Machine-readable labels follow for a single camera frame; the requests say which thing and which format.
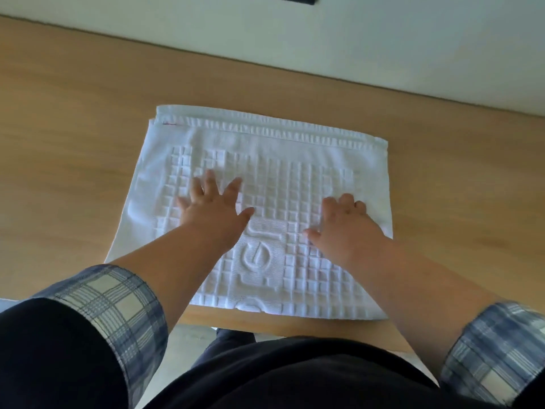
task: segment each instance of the dark pants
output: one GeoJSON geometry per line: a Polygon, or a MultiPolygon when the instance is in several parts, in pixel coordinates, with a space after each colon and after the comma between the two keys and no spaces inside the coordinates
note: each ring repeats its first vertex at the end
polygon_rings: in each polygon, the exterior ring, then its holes
{"type": "Polygon", "coordinates": [[[236,349],[240,346],[248,345],[250,343],[255,343],[255,336],[253,333],[248,333],[247,331],[218,329],[216,330],[216,339],[208,345],[206,350],[199,356],[191,368],[193,369],[195,366],[216,357],[218,354],[236,349]]]}

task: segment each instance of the finger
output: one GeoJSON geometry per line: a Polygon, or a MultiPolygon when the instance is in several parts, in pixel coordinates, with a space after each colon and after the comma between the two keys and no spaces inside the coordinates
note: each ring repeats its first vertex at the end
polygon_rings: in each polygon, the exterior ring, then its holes
{"type": "Polygon", "coordinates": [[[176,198],[176,203],[178,204],[178,207],[181,209],[181,213],[183,214],[184,211],[191,205],[191,202],[187,200],[187,198],[179,196],[176,198]]]}
{"type": "Polygon", "coordinates": [[[365,214],[365,213],[367,213],[367,206],[365,205],[364,202],[362,202],[362,201],[356,201],[356,203],[354,204],[354,206],[356,207],[356,210],[358,211],[358,214],[365,214]]]}
{"type": "Polygon", "coordinates": [[[238,193],[240,192],[240,185],[242,184],[242,178],[233,179],[229,185],[223,191],[223,199],[228,206],[235,206],[238,193]]]}
{"type": "Polygon", "coordinates": [[[343,210],[350,210],[354,207],[354,195],[351,193],[344,193],[339,198],[339,204],[343,207],[343,210]]]}
{"type": "Polygon", "coordinates": [[[335,198],[328,196],[322,200],[322,217],[324,220],[328,220],[335,213],[338,203],[335,198]]]}
{"type": "Polygon", "coordinates": [[[207,169],[204,174],[204,194],[210,197],[220,194],[217,190],[216,174],[211,169],[207,169]]]}
{"type": "Polygon", "coordinates": [[[246,225],[248,225],[248,222],[250,218],[252,218],[253,213],[255,213],[255,208],[253,206],[249,206],[238,215],[240,223],[242,224],[242,230],[244,230],[244,228],[246,228],[246,225]]]}
{"type": "Polygon", "coordinates": [[[305,237],[309,239],[309,241],[313,245],[318,245],[318,241],[320,240],[320,237],[322,236],[321,233],[319,233],[318,231],[312,228],[304,229],[303,234],[305,235],[305,237]]]}
{"type": "Polygon", "coordinates": [[[191,178],[191,185],[189,188],[189,196],[191,201],[195,202],[199,197],[204,195],[203,188],[201,186],[201,179],[197,177],[191,178]]]}

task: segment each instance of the rolled-up sleeve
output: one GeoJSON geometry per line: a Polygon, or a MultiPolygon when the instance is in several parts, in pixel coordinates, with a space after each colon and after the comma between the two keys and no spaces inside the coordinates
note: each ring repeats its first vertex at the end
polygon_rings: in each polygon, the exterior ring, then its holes
{"type": "Polygon", "coordinates": [[[545,368],[545,317],[516,302],[493,304],[469,323],[448,354],[440,386],[511,406],[545,368]]]}
{"type": "Polygon", "coordinates": [[[111,347],[134,407],[165,354],[168,330],[161,304],[132,272],[110,264],[85,269],[34,295],[84,316],[111,347]]]}

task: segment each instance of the wooden table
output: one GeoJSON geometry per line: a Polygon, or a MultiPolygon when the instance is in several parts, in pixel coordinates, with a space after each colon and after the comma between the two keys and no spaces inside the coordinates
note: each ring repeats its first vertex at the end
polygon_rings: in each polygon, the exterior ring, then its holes
{"type": "MultiPolygon", "coordinates": [[[[545,119],[0,18],[0,297],[106,255],[164,103],[390,141],[394,234],[545,311],[545,119]]],[[[189,307],[181,322],[408,346],[390,322],[189,307]]]]}

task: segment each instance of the plaid shirt sleeve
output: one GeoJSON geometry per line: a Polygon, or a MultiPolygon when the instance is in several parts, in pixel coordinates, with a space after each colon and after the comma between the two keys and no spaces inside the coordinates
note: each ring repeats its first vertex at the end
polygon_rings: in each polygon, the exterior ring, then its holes
{"type": "Polygon", "coordinates": [[[76,310],[104,337],[125,377],[129,407],[142,397],[167,346],[165,314],[148,285],[110,264],[87,268],[33,298],[49,298],[76,310]]]}
{"type": "Polygon", "coordinates": [[[545,368],[545,317],[516,302],[488,306],[454,344],[442,388],[510,406],[545,368]]]}

